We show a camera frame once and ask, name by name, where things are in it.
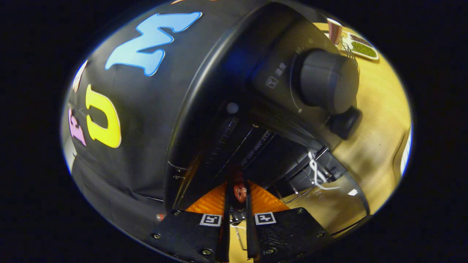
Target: white cable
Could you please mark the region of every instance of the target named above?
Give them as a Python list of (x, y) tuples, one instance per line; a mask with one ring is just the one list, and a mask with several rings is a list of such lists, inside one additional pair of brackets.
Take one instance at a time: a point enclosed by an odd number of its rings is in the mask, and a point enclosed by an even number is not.
[(338, 187), (323, 187), (322, 185), (320, 185), (318, 182), (317, 182), (317, 175), (320, 177), (320, 179), (322, 179), (323, 182), (326, 182), (327, 179), (325, 178), (325, 176), (323, 176), (322, 172), (321, 171), (318, 171), (317, 169), (317, 163), (315, 162), (315, 159), (312, 157), (312, 153), (311, 152), (308, 152), (307, 153), (307, 156), (309, 157), (310, 159), (310, 162), (309, 162), (309, 166), (310, 166), (310, 169), (314, 171), (314, 182), (315, 182), (315, 185), (318, 186), (319, 188), (323, 189), (323, 190), (331, 190), (331, 189), (338, 189), (340, 188), (339, 186)]
[(236, 228), (243, 228), (243, 229), (245, 229), (247, 231), (247, 229), (245, 227), (242, 227), (242, 226), (233, 226), (233, 225), (231, 225), (231, 226), (236, 227)]

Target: green food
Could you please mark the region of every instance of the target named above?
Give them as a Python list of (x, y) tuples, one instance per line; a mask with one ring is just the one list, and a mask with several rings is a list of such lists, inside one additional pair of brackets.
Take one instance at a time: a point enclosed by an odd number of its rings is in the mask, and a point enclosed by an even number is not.
[(361, 43), (358, 43), (356, 41), (351, 42), (351, 45), (352, 45), (352, 50), (353, 51), (362, 53), (362, 54), (367, 55), (369, 57), (373, 57), (373, 58), (377, 57), (377, 54), (375, 53), (375, 51), (372, 48), (368, 47), (368, 46), (365, 46), (365, 45), (363, 45)]

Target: letter m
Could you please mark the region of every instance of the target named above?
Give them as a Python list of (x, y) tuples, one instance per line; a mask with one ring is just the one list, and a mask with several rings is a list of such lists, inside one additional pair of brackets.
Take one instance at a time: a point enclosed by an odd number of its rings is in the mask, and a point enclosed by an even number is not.
[(141, 36), (118, 46), (107, 59), (105, 69), (110, 69), (114, 64), (123, 64), (143, 68), (146, 76), (154, 75), (165, 52), (162, 49), (153, 53), (142, 52), (142, 50), (174, 41), (174, 38), (161, 28), (170, 28), (174, 33), (182, 32), (201, 15), (201, 12), (193, 12), (190, 14), (155, 14), (148, 17), (136, 27)]

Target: paper cup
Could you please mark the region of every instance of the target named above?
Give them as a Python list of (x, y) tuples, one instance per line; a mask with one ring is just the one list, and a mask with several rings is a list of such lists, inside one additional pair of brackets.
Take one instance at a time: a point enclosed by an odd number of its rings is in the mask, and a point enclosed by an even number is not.
[(341, 32), (343, 31), (343, 26), (336, 22), (333, 19), (327, 18), (327, 23), (328, 23), (328, 37), (330, 38), (330, 41), (338, 45), (341, 39)]

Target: wooden table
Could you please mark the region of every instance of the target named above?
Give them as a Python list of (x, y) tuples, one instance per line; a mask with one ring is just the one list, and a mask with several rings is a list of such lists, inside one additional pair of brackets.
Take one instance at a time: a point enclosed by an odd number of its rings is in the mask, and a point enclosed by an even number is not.
[[(320, 30), (328, 30), (326, 23), (315, 25)], [(349, 28), (343, 28), (343, 31), (355, 33)], [(411, 113), (403, 85), (386, 58), (380, 52), (378, 54), (377, 61), (356, 56), (360, 68), (357, 104), (363, 112), (363, 120), (356, 134), (333, 150), (333, 154), (352, 172), (360, 185), (371, 214), (382, 207), (400, 181), (401, 155), (411, 126)], [(341, 202), (346, 197), (344, 195), (342, 191), (324, 193), (323, 190), (314, 189), (297, 201), (288, 203), (288, 206), (305, 207), (324, 228), (332, 232), (365, 216), (362, 210), (353, 209), (355, 204)], [(246, 248), (245, 230), (238, 230)], [(234, 227), (231, 227), (230, 244), (230, 261), (247, 262), (247, 252), (241, 249)]]

